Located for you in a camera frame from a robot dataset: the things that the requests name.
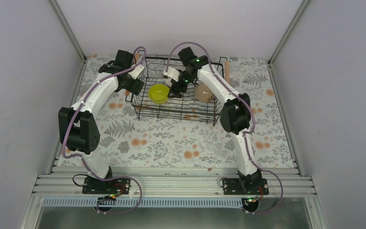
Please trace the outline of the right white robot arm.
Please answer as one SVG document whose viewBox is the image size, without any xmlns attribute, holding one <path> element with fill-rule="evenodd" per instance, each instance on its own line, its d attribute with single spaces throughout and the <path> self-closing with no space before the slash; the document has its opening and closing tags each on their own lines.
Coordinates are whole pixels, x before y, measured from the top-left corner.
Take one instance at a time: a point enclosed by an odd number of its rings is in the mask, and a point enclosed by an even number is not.
<svg viewBox="0 0 366 229">
<path fill-rule="evenodd" d="M 166 66 L 163 76 L 172 82 L 168 96 L 181 98 L 190 83 L 201 81 L 223 105 L 220 123 L 224 131 L 230 134 L 234 143 L 238 164 L 239 188 L 244 194 L 251 194 L 257 189 L 261 179 L 260 171 L 252 164 L 252 152 L 247 130 L 253 121 L 250 111 L 250 98 L 247 94 L 238 93 L 217 72 L 206 55 L 196 56 L 190 47 L 183 48 L 178 53 L 185 70 L 177 70 Z"/>
</svg>

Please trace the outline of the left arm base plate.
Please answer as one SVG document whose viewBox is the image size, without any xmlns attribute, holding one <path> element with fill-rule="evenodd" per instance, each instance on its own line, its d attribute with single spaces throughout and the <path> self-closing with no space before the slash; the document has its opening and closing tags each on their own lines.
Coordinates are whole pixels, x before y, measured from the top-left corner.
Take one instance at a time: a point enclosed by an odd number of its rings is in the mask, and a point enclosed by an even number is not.
<svg viewBox="0 0 366 229">
<path fill-rule="evenodd" d="M 129 194 L 131 180 L 119 178 L 111 181 L 101 181 L 96 178 L 87 177 L 84 180 L 83 194 L 120 195 Z"/>
</svg>

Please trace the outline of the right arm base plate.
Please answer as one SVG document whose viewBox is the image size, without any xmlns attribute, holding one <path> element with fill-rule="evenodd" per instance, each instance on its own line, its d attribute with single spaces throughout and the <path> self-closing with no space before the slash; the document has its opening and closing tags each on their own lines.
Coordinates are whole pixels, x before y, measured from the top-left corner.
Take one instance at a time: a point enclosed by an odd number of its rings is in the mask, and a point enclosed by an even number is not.
<svg viewBox="0 0 366 229">
<path fill-rule="evenodd" d="M 222 177 L 219 182 L 225 195 L 269 195 L 269 186 L 264 178 L 243 183 L 239 178 Z"/>
</svg>

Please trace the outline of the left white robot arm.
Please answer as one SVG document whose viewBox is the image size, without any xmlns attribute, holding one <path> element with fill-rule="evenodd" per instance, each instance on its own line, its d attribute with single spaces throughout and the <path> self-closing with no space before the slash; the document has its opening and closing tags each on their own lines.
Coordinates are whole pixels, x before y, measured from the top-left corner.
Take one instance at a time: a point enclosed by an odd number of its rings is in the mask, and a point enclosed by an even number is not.
<svg viewBox="0 0 366 229">
<path fill-rule="evenodd" d="M 109 164 L 94 152 L 101 137 L 95 117 L 112 93 L 124 89 L 138 95 L 142 90 L 144 83 L 138 76 L 144 70 L 142 62 L 146 55 L 136 58 L 138 50 L 119 50 L 114 60 L 98 69 L 95 80 L 80 99 L 58 112 L 63 158 L 80 159 L 101 193 L 110 192 L 114 181 Z"/>
</svg>

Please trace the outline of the yellow-green bowl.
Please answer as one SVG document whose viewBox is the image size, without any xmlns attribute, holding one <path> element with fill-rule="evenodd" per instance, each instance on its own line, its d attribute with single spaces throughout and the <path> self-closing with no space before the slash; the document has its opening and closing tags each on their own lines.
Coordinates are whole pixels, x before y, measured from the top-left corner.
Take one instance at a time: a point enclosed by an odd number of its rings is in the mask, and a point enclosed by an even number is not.
<svg viewBox="0 0 366 229">
<path fill-rule="evenodd" d="M 168 100 L 169 87 L 164 84 L 155 84 L 150 87 L 148 96 L 155 104 L 164 104 Z"/>
</svg>

